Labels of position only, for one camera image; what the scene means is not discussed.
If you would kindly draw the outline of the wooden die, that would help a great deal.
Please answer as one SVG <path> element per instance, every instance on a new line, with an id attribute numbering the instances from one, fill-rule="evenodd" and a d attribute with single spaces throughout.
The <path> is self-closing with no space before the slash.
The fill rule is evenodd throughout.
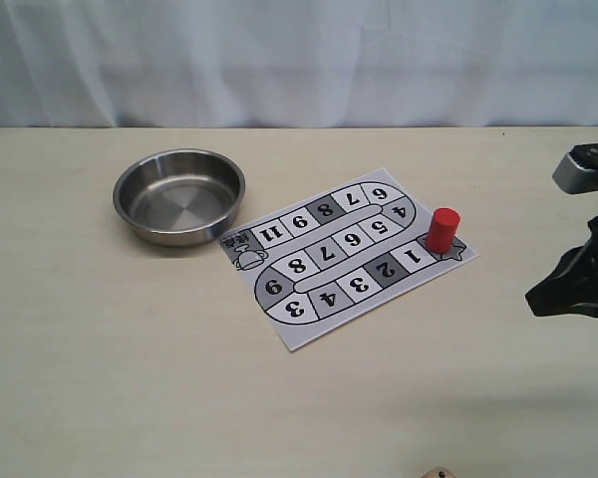
<path id="1" fill-rule="evenodd" d="M 438 466 L 425 472 L 421 478 L 455 478 L 455 475 L 448 468 Z"/>

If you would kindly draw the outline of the paper number game board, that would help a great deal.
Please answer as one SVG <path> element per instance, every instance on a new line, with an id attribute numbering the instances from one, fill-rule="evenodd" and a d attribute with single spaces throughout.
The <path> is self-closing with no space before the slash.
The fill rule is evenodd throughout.
<path id="1" fill-rule="evenodd" d="M 455 238 L 426 246 L 432 212 L 385 169 L 219 239 L 289 351 L 477 257 Z"/>

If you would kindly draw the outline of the red cylinder game piece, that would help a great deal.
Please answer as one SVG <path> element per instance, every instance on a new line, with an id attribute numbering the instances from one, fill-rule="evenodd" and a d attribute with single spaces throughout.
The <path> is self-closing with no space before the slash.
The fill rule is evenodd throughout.
<path id="1" fill-rule="evenodd" d="M 426 237 L 426 247 L 438 254 L 446 253 L 452 246 L 459 223 L 460 216 L 454 209 L 448 207 L 436 209 Z"/>

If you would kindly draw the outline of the white curtain backdrop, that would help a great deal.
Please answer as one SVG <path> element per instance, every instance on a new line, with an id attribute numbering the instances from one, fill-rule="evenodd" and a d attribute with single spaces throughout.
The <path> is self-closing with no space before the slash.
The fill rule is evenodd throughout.
<path id="1" fill-rule="evenodd" d="M 598 1 L 0 1 L 0 126 L 598 125 Z"/>

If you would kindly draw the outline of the stainless steel round bowl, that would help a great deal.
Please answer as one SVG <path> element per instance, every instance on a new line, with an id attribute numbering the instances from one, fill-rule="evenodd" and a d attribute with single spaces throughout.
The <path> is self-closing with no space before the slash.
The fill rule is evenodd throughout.
<path id="1" fill-rule="evenodd" d="M 116 181 L 112 200 L 139 239 L 156 246 L 196 247 L 232 226 L 245 189 L 245 176 L 230 158 L 178 148 L 129 166 Z"/>

